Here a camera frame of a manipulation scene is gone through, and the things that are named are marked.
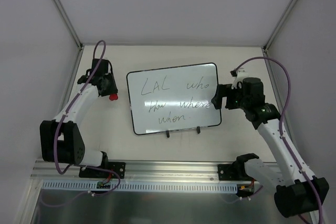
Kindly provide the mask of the red whiteboard eraser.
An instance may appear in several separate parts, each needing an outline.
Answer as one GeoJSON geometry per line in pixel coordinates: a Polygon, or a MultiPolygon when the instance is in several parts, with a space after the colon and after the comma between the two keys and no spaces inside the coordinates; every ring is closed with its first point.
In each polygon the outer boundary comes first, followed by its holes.
{"type": "Polygon", "coordinates": [[[110,101],[116,101],[118,98],[119,97],[118,97],[118,95],[116,93],[109,95],[109,100],[110,101]]]}

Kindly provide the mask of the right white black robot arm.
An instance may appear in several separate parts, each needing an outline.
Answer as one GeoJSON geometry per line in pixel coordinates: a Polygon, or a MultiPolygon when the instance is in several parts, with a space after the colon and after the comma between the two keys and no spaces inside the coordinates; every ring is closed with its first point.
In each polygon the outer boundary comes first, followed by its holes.
{"type": "Polygon", "coordinates": [[[219,84],[212,98],[216,109],[241,109],[246,119],[265,140],[271,150],[280,174],[266,166],[255,154],[236,158],[231,165],[237,178],[249,177],[258,181],[274,195],[274,201],[282,216],[288,218],[317,211],[322,221],[322,204],[329,191],[325,178],[318,178],[301,158],[284,130],[277,108],[265,101],[264,85],[259,78],[247,77],[232,84],[219,84]]]}

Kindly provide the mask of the white whiteboard black frame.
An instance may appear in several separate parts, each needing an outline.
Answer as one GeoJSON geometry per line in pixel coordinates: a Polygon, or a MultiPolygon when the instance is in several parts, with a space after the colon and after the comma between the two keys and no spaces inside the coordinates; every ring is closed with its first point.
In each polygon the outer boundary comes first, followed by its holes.
{"type": "Polygon", "coordinates": [[[218,85],[213,62],[133,71],[127,74],[136,135],[218,126],[221,111],[211,100],[218,85]]]}

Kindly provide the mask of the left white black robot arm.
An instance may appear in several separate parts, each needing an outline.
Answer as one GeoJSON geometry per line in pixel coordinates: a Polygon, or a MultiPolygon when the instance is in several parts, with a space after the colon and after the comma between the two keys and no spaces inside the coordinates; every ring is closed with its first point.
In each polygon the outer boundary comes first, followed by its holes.
{"type": "Polygon", "coordinates": [[[85,147],[79,125],[99,97],[118,99],[112,64],[106,59],[93,59],[91,69],[77,82],[77,93],[52,120],[42,121],[40,142],[43,160],[55,163],[59,174],[72,166],[91,167],[89,177],[104,177],[109,172],[106,152],[85,147]]]}

